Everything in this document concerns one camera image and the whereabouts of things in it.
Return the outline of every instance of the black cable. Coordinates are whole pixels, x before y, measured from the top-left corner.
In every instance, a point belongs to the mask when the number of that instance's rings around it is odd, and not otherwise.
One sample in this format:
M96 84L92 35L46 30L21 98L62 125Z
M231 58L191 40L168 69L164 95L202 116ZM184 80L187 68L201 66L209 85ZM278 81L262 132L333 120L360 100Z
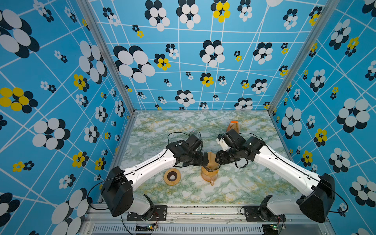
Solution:
M172 133L170 133L170 134L174 134L174 133L182 133L182 134L184 134L184 135L189 136L189 134L186 134L186 133L184 133L184 132L172 132ZM170 140L169 140L169 138L168 138L168 137L170 136L170 134L167 135L168 143L170 143Z
M246 214L245 214L245 213L243 214L243 213L241 212L241 209L244 209L244 212L246 211L246 209L245 209L244 207L240 208L240 214L242 214L242 215L246 216Z
M278 235L282 232L283 224L284 224L284 221L282 220L282 227L281 227L281 230L279 231Z
M244 165L244 166L242 166L242 167L238 167L238 165L236 164L236 162L235 162L235 166L237 167L237 168L239 168L239 169L241 169L241 168L244 168L244 167L246 167L247 165L248 165L248 159L246 158L246 161L247 161L247 163Z
M110 178L110 179L105 179L105 180L103 180L102 182L97 183L96 185L94 185L94 186L89 190L88 195L86 196L86 199L87 199L87 200L89 199L89 194L90 194L90 192L93 190L93 188L94 188L95 186L100 185L100 184L102 184L102 183L105 182L105 181L113 180L113 179L118 179L118 178L121 178L121 177L126 176L126 175L117 176L117 177ZM107 209L108 209L108 208L106 208L106 209L98 209L98 208L94 208L94 207L91 205L91 203L88 203L88 204L89 204L89 206L90 206L91 208L93 208L94 210L104 211L104 210L107 210Z
M180 167L180 166L173 166L173 167L179 167L179 168L183 168L183 167L188 167L188 166L182 166L182 167Z
M243 133L239 133L239 134L244 134L244 133L254 135L254 136L256 136L257 138L260 138L260 139L265 143L265 141L262 139L262 137L259 137L259 136L255 135L255 134L253 134L253 133L243 132ZM317 182L320 183L320 180L317 180L317 179L311 177L310 175L308 175L308 174L302 172L301 170L299 170L298 168L294 167L293 165L290 165L288 162L284 161L282 158L280 158L280 157L277 156L275 153L273 153L273 151L269 148L269 146L268 146L266 143L265 143L265 145L266 145L266 147L268 148L268 150L269 150L269 151L270 151L270 152L271 152L276 158L278 158L278 159L281 160L282 162L286 163L287 165L291 166L291 167L294 168L295 170L301 172L302 174L306 175L306 176L309 177L310 179L314 179L315 181L317 181ZM336 193L336 191L334 191L331 187L329 187L329 186L326 185L325 183L322 183L322 184L325 185L325 186L327 186L331 191L333 191L337 196L339 196L339 197L343 200L343 202L346 204L346 210L344 210L344 211L340 211L340 212L339 212L339 211L329 211L329 212L331 212L331 213L345 213L345 212L349 209L349 205L348 205L348 203L345 201L345 199L343 199L343 197L341 197L338 193Z
M125 224L124 224L124 222L123 222L123 217L120 215L120 218L121 218L121 222L123 223L123 226L124 226L124 228L128 231L128 233L130 234L130 235L133 235L133 233L131 233L128 229L127 229L127 227L125 226Z

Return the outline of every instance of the wooden coaster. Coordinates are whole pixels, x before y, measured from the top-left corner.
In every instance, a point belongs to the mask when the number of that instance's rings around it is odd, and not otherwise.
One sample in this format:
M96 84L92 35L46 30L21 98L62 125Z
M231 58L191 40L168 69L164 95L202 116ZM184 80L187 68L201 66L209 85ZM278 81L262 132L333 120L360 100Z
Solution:
M164 180L166 184L168 185L176 185L179 183L181 178L180 171L175 168L168 169L164 175Z

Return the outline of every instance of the aluminum frame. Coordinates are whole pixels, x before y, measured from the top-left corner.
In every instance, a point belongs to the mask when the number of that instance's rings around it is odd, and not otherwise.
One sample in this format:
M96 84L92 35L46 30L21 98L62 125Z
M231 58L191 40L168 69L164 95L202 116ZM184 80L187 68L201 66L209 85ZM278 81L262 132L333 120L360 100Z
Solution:
M106 41L103 38L103 34L101 33L97 21L92 13L90 3L88 0L77 0L77 4L80 7L80 10L87 22L90 26L90 32L92 33L97 46L106 62L108 70L110 71L112 78L114 79L115 85L120 93L120 95L124 99L124 103L127 106L127 109L132 116L135 112L135 108L133 107L132 101L130 100L127 90L125 89L124 83L120 77L120 74L116 68L114 61L112 60L112 56L110 50L106 45Z
M250 224L275 224L275 222L247 222L246 217L241 214L241 208L246 205L256 206L258 204L164 204L167 205L166 221L159 221L160 226L175 224L176 226L197 225L197 226L212 226L212 225L231 225L231 226L246 226ZM95 208L106 208L105 203L94 204ZM328 220L324 223L317 223L310 220L305 215L286 214L286 221L284 224L288 227L289 224L317 224L322 231L322 235L335 235L334 230ZM134 222L127 221L126 215L123 215L123 222L127 227L134 227L136 224L149 224L150 222ZM93 228L98 224L106 224L107 226L123 226L120 216L112 217L109 210L96 211L89 209L85 221L80 230L80 235L91 235ZM109 231L108 234L116 234L116 231Z

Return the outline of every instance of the black and white flower pattern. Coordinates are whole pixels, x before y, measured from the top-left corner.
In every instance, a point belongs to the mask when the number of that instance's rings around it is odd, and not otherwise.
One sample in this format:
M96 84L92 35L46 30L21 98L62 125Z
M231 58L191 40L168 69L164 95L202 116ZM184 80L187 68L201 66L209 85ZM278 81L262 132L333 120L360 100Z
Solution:
M20 201L13 199L11 193L0 195L0 227L6 225L11 219L11 213L18 209Z
M133 78L138 83L146 82L146 76L151 77L155 74L154 67L148 62L147 55L138 46L131 46L129 50L122 46L114 47L114 55L119 59L115 61L118 71L126 76ZM131 68L133 61L137 63L138 68Z
M335 172L347 172L350 166L350 154L348 151L342 151L340 148L335 148L334 153L330 155L329 164L333 166Z
M294 92L294 100L295 101L298 101L298 99L300 99L300 89L295 89L295 92Z
M79 65L82 71L90 75L90 78L96 84L102 83L102 76L106 77L107 67L103 63L103 56L96 45L90 46L86 41L80 42L80 49L83 56L79 58Z
M312 171L312 172L316 172L317 169L318 169L317 165L316 165L316 164L312 164L312 169L311 169L311 171Z
M209 109L209 105L206 102L201 102L200 107L201 107L202 110Z
M48 85L48 82L41 82L41 88L45 91L48 90L50 86Z
M257 45L257 49L253 51L255 61L258 61L259 64L265 63L265 61L270 61L272 58L271 53L273 52L272 43L260 42Z
M306 123L306 126L308 127L308 129L311 129L314 127L314 124L315 124L316 120L315 120L315 116L313 115L310 115L307 119L307 123Z
M225 79L224 76L219 76L219 78L217 79L217 81L219 82L219 84L220 84L221 86L224 86L224 85L227 84L227 81L226 81L226 79Z
M375 0L364 0L362 12L364 14L371 12L371 16L376 17L376 1Z
M50 118L47 122L40 120L33 125L33 128L37 133L33 138L35 147L44 146L49 150L61 149L64 146L64 140L70 137L70 131L65 128L63 119Z
M111 88L110 94L116 97L116 90L114 88Z
M179 51L175 48L174 44L166 44L166 52L168 53L168 56L173 59L179 57Z
M159 100L162 104L164 104L164 105L167 103L166 99L163 98L163 96L158 96L158 100Z
M189 107L189 105L194 104L196 101L193 99L193 94L189 91L182 91L179 90L176 92L177 96L175 97L175 100L182 104L184 107Z
M106 108L99 106L95 108L95 119L99 120L100 122L106 122L106 118L108 114L106 113Z
M140 96L141 99L146 100L146 95L144 95L142 92L139 92L139 93L138 93L138 96Z
M313 77L311 78L310 87L313 89L314 92L317 92L319 88L323 88L326 77L325 70L322 69L320 71L316 70L313 73Z
M124 103L123 101L115 101L115 113L119 117L123 117L125 113Z
M239 17L243 20L243 22L246 22L247 19L252 17L252 7L250 4L251 0L240 0L238 11L240 12Z
M347 209L346 204L345 203L341 203L340 206L339 206L339 208L337 209L337 211L339 212L340 216L346 217L346 213L349 211L349 210L347 210L345 212L346 209Z
M376 183L367 181L363 176L358 176L356 181L352 182L350 193L355 196L355 201L364 206L376 206Z
M209 63L211 68L215 68L218 63L224 62L225 57L223 55L223 46L221 41L215 40L212 43L210 40L206 40L202 46L204 48L204 50L200 51L202 62Z
M70 9L70 8L65 7L65 8L64 8L64 12L65 12L65 14L67 14L67 16L73 21L73 23L76 23L76 22L77 22L76 15L73 14L73 13L71 12L71 9Z
M97 176L94 176L94 181L100 180L100 178L101 178L101 175L100 175L100 174L97 175Z
M73 174L64 176L59 180L59 189L72 187L74 181L76 181L76 177Z
M353 235L353 234L355 234L355 235L370 235L370 233L363 228L359 228L357 233L352 233L351 235Z
M331 40L329 46L333 47L335 50L338 50L341 47L342 43L347 42L349 39L349 34L351 32L350 19L345 20L343 23L339 22L334 27L334 33L331 35Z
M156 0L153 3L152 1L147 0L145 6L147 8L145 11L145 17L149 20L151 26L156 27L158 31L162 32L164 27L170 25L170 20L166 17L166 9L162 7L161 1Z
M285 136L287 139L291 139L293 135L299 136L302 131L302 123L300 118L302 117L302 112L300 109L294 109L287 107L285 111L285 116L282 118L281 128L285 131Z
M103 8L103 16L108 19L108 23L113 26L118 26L121 24L119 17L112 12L111 8Z
M61 57L62 57L62 56L61 56L61 53L60 53L59 51L56 51L56 50L55 50L55 54L54 54L54 55L55 55L55 57L56 57L57 59L61 59Z
M83 94L77 94L76 95L76 103L78 105L82 105L86 107L89 104L88 98L84 96Z
M248 109L251 110L253 109L253 101L252 98L239 98L238 102L234 104L235 109L241 110L241 109Z
M52 213L51 221L57 226L52 234L77 234L85 220L85 214L92 203L86 198L87 191L81 188L72 193L69 200L59 204Z
M350 133L357 129L364 129L370 119L368 101L361 99L355 101L353 98L345 100L344 106L339 110L337 122L343 125L343 130Z
M83 139L85 141L89 141L89 143L97 142L97 138L99 138L99 131L96 126L86 127L84 129L84 132L85 132L85 136L83 137Z
M251 85L252 91L254 91L256 94L260 94L261 92L265 92L268 88L268 83L266 79L256 79L255 83Z
M181 23L186 24L187 28L193 29L194 24L201 21L199 7L195 4L195 0L179 0L179 7L176 9L176 14L179 16Z
M300 154L300 151L302 150L302 147L301 146L298 146L297 150L296 150L296 154Z
M372 61L371 65L368 67L367 74L365 75L369 81L372 81L376 77L376 61Z
M21 58L29 57L29 50L39 51L39 43L30 36L30 25L13 11L0 11L0 26L0 44L5 50Z
M297 12L298 9L288 9L286 15L283 16L283 20L285 20L283 26L286 27L287 30L296 26L296 21L298 19L298 16L296 15Z
M46 18L49 23L54 20L51 11L46 9L43 3L38 2L38 0L34 0L33 7L41 16Z

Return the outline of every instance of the yellow flower pattern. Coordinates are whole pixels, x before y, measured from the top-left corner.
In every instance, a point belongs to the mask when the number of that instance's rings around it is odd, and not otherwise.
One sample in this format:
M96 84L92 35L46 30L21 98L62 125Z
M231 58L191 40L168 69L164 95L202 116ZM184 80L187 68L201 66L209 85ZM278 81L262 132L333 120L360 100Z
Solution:
M317 147L325 145L325 142L328 140L326 135L327 135L326 130L317 129L317 133L315 134L315 137L313 138L313 141L316 143Z
M143 36L144 36L144 34L143 34L142 31L138 31L137 32L137 37L142 38Z
M303 157L302 157L302 162L303 162L303 165L306 167L306 166L311 166L311 163L313 162L313 154L308 152L307 150L304 151L304 154L303 154Z
M282 54L286 54L288 53L288 48L283 48L283 50L281 51Z
M243 86L241 86L241 87L243 87L244 90L245 90L245 89L247 89L249 87L249 83L244 83Z
M219 23L223 23L226 18L230 17L231 12L230 4L227 2L222 3L223 1L219 1L217 4L213 3L211 6L211 10L213 12L213 17L218 19Z
M22 169L25 167L25 164L22 162L13 164L13 172L21 172Z

